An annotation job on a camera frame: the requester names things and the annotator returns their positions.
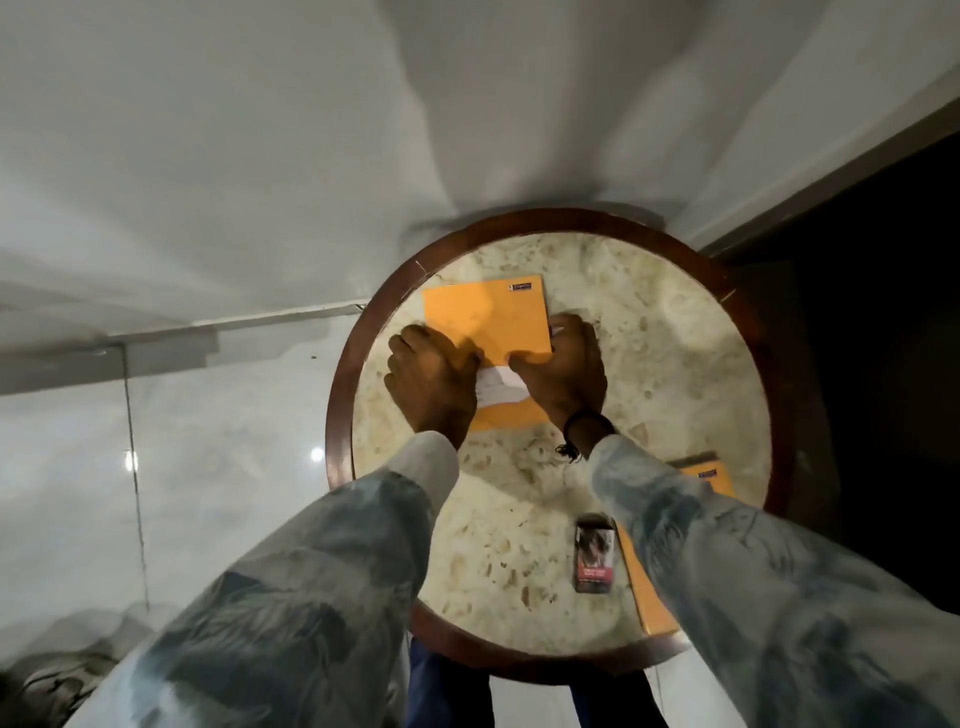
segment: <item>bracelet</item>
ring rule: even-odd
[[[600,420],[601,422],[606,423],[606,425],[613,432],[616,432],[616,427],[613,426],[613,423],[596,410],[590,407],[578,409],[566,419],[566,423],[564,423],[564,443],[562,445],[557,445],[557,454],[570,458],[571,463],[579,460],[581,455],[580,451],[577,450],[577,446],[570,442],[570,426],[573,425],[576,420],[580,420],[584,417],[592,417],[596,420]]]

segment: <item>leg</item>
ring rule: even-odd
[[[490,676],[410,643],[406,728],[493,728]]]
[[[581,728],[603,728],[632,716],[632,725],[667,728],[642,670],[619,677],[596,674],[570,686]]]

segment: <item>floor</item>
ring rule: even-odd
[[[353,321],[0,358],[0,663],[86,646],[131,615],[162,626],[322,496],[326,400]],[[743,725],[695,652],[649,677],[674,728]],[[564,688],[492,691],[499,728],[577,725]]]

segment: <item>round table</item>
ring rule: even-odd
[[[760,326],[715,261],[669,235],[581,209],[488,218],[427,246],[380,288],[333,379],[331,487],[383,464],[410,436],[382,378],[387,339],[422,322],[424,288],[541,274],[547,310],[596,327],[604,414],[664,460],[716,450],[737,496],[782,513],[791,448]],[[565,684],[597,668],[646,668],[686,647],[647,635],[617,553],[608,595],[573,590],[573,528],[602,506],[585,463],[555,452],[552,425],[471,432],[437,518],[411,615],[424,644],[471,667]]]

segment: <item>sleeve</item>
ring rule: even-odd
[[[233,564],[69,725],[379,726],[458,473],[443,435],[415,435]]]
[[[597,496],[748,725],[960,724],[960,618],[625,437],[605,438],[589,464]]]

